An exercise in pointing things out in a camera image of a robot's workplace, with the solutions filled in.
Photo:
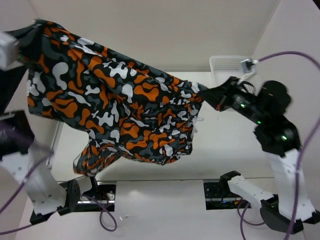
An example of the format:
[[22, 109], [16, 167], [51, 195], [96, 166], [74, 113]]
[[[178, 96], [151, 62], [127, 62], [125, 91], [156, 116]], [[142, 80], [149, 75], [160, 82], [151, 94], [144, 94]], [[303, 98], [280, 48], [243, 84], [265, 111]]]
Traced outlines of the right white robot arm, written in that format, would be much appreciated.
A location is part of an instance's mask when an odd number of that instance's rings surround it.
[[242, 197], [259, 210], [271, 230], [294, 235], [303, 230], [304, 224], [317, 224], [320, 213], [306, 189], [301, 165], [305, 146], [296, 126], [284, 115], [291, 97], [287, 88], [274, 80], [266, 81], [259, 93], [251, 93], [245, 86], [245, 81], [230, 77], [199, 95], [216, 111], [232, 109], [255, 124], [253, 133], [270, 161], [278, 192], [259, 188], [237, 171], [220, 177], [219, 191], [225, 197]]

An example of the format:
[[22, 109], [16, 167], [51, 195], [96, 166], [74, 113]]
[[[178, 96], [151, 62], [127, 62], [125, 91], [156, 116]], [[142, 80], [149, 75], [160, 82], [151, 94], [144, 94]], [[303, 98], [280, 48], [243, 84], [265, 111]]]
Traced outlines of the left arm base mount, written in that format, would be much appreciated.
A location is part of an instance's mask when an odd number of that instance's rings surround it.
[[[85, 193], [99, 203], [101, 203], [109, 212], [115, 211], [115, 199], [116, 199], [116, 184], [115, 183], [98, 183], [95, 191], [90, 190]], [[74, 212], [85, 213], [85, 212], [101, 212], [102, 208], [90, 200], [87, 197], [81, 197], [80, 201], [77, 203]]]

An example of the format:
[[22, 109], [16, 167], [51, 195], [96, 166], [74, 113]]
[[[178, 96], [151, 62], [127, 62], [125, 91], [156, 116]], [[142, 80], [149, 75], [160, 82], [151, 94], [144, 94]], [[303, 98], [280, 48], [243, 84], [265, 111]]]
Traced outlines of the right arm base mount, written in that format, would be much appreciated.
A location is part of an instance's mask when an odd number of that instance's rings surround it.
[[206, 210], [236, 209], [243, 201], [237, 194], [231, 193], [218, 180], [204, 180], [203, 190]]

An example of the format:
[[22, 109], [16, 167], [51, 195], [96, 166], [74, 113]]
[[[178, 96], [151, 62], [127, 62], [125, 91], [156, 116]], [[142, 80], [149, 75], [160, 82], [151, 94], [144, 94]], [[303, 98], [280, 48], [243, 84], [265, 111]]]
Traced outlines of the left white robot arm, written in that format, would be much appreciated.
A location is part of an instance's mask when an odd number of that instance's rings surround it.
[[94, 177], [58, 183], [45, 163], [54, 152], [35, 140], [25, 112], [6, 112], [27, 70], [22, 52], [30, 50], [41, 35], [39, 25], [0, 33], [0, 165], [19, 183], [0, 210], [3, 212], [25, 190], [33, 204], [31, 225], [47, 221], [54, 213], [72, 213], [81, 197], [94, 200], [100, 194]]

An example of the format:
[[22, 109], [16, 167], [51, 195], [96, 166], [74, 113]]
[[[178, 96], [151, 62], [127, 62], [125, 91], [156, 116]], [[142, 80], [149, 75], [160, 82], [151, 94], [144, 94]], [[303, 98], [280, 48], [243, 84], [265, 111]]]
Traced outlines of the orange camouflage shorts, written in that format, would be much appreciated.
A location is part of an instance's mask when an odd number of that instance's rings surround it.
[[31, 61], [31, 114], [86, 132], [74, 160], [77, 174], [95, 176], [119, 158], [166, 165], [191, 154], [205, 86], [179, 79], [61, 25], [36, 20], [22, 53]]

